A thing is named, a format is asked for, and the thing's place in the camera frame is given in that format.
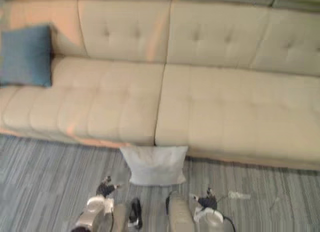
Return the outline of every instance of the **robotic hand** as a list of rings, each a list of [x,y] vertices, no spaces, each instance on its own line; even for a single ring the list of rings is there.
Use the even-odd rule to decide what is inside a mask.
[[[197,231],[236,232],[232,220],[217,210],[217,198],[210,187],[207,189],[206,194],[206,197],[198,197],[191,194],[201,205],[201,207],[195,208],[193,215],[193,220],[197,225]]]
[[[206,197],[199,198],[194,194],[191,194],[191,196],[202,206],[202,210],[205,210],[206,208],[217,210],[218,208],[216,196],[213,194],[213,191],[210,187],[206,191]]]
[[[111,184],[110,176],[106,177],[98,186],[96,196],[87,201],[83,212],[75,223],[75,228],[71,232],[97,232],[104,220],[109,221],[109,230],[107,231],[112,231],[115,201],[107,196],[119,187],[119,184]]]
[[[138,198],[131,202],[129,223],[126,206],[115,206],[114,199],[108,198],[119,187],[119,184],[111,183],[110,176],[106,177],[97,187],[96,196],[87,201],[71,232],[125,232],[128,227],[141,229],[142,208]]]

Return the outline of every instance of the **black cable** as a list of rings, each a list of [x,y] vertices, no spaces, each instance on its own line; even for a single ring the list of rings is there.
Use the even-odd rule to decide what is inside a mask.
[[[114,228],[114,212],[113,211],[111,211],[111,216],[112,216],[112,222],[111,222],[110,232],[112,232],[112,230]]]
[[[233,232],[236,232],[236,227],[235,227],[235,224],[233,223],[232,219],[230,219],[229,217],[224,216],[224,215],[222,215],[222,217],[223,217],[224,220],[227,220],[227,221],[229,221],[231,223],[232,228],[233,228]]]

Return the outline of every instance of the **carpet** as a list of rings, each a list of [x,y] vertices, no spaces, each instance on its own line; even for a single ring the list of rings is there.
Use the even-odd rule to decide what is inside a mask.
[[[67,232],[107,175],[123,184],[116,203],[139,197],[143,230],[164,232],[165,199],[177,190],[204,195],[212,187],[218,210],[238,232],[320,231],[320,172],[187,158],[186,183],[170,187],[129,184],[130,170],[118,149],[0,134],[0,231]],[[231,198],[229,193],[250,195]]]

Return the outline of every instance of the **sofa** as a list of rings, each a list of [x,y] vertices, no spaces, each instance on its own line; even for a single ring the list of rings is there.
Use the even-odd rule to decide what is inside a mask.
[[[0,133],[319,170],[320,14],[258,4],[6,1],[0,29],[49,23],[54,55],[52,87],[0,88]]]

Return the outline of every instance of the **striped carpet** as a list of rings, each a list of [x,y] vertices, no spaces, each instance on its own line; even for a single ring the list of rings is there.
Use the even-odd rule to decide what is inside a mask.
[[[203,195],[211,186],[218,209],[238,232],[320,231],[320,172],[247,166],[188,158],[187,183],[171,187],[128,184],[130,170],[116,149],[70,145],[0,134],[0,231],[67,232],[99,182],[111,175],[124,186],[116,203],[140,197],[143,231],[163,232],[165,198],[178,190]],[[250,199],[228,197],[229,192]]]

